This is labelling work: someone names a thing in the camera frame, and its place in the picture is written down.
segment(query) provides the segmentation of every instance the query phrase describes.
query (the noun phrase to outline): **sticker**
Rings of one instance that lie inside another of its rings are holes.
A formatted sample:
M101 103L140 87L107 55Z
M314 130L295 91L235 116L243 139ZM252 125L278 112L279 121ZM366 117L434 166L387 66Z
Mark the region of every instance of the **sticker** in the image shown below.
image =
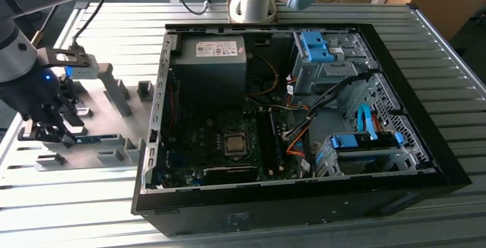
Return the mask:
M204 56L238 56L236 42L199 42L196 57Z
M287 85L287 94L294 95L294 86Z
M340 47L338 48L328 48L328 50L331 51L331 53L344 53L343 49Z
M304 159L302 159L300 165L304 168L304 170L308 172L311 169L311 165Z
M250 212L226 214L226 225L246 229L250 226Z

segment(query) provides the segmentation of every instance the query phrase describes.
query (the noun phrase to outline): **metal bracket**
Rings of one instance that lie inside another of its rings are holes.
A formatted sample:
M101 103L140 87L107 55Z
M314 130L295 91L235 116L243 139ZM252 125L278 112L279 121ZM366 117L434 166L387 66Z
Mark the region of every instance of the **metal bracket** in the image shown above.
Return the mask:
M64 55L65 60L57 59L60 55ZM53 48L37 49L37 62L43 68L56 66L89 67L89 58L80 46L69 47L69 50Z
M105 94L108 98L111 98L111 100L113 101L121 116L127 117L131 116L131 110L125 100L128 96L128 91L123 85L123 82L115 79L112 73L113 66L111 64L101 63L97 78L104 84L104 88L107 89Z

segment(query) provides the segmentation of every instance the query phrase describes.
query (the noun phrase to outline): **orange wire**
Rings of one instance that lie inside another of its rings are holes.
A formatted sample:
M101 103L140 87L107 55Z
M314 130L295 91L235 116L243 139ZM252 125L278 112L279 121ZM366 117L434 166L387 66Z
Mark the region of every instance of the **orange wire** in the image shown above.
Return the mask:
M302 156L302 157L306 156L306 154L303 154L302 152L298 152L298 151L288 151L287 154L298 155L298 156Z
M298 108L299 106L296 106L296 105L292 105L292 104L291 104L291 102L290 102L290 98L291 98L291 95L288 94L288 96L287 96L287 106L288 106L290 108ZM307 106L307 105L302 105L302 107L303 107L306 110L308 110L308 106Z
M300 137L303 136L303 134L306 133L307 130L308 130L308 126L303 129L303 131L300 132L300 134L296 136L294 142L290 144L290 146L287 148L287 153L291 151L291 148L294 147L296 141L300 139Z
M378 129L378 131L383 131L383 126L382 126L382 124L379 123L378 117L372 114L372 115L371 115L371 118L372 118L372 122L374 122L374 124L375 124L375 128Z

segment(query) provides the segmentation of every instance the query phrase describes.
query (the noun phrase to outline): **power supply label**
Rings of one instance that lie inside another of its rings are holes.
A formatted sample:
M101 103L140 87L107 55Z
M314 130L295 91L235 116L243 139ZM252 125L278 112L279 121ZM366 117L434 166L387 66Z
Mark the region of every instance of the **power supply label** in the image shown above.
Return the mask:
M196 57L204 56L238 56L236 42L199 42Z

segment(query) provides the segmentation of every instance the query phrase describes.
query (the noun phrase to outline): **wire bundle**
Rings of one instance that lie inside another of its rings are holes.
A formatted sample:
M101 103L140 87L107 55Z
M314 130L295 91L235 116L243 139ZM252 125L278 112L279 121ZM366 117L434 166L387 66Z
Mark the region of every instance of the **wire bundle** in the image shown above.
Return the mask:
M343 90L343 88L352 82L359 81L359 80L366 80L371 77L370 73L360 73L358 76L351 76L348 78L346 78L344 80L342 80L340 83L335 84L320 96L319 98L315 100L315 102L312 103L311 107L308 108L307 114L306 114L306 119L300 122L300 124L294 127L286 134L284 134L284 138L291 137L299 130L302 130L299 132L299 135L294 138L292 142L290 143L290 146L287 148L287 154L294 154L298 156L306 156L303 152L298 152L298 151L292 151L292 147L295 145L295 143L299 141L299 139L302 138L302 136L304 135L306 131L308 130L308 127L311 125L311 122L315 118L315 116L318 115L319 109L326 106L328 103L331 103L340 91Z

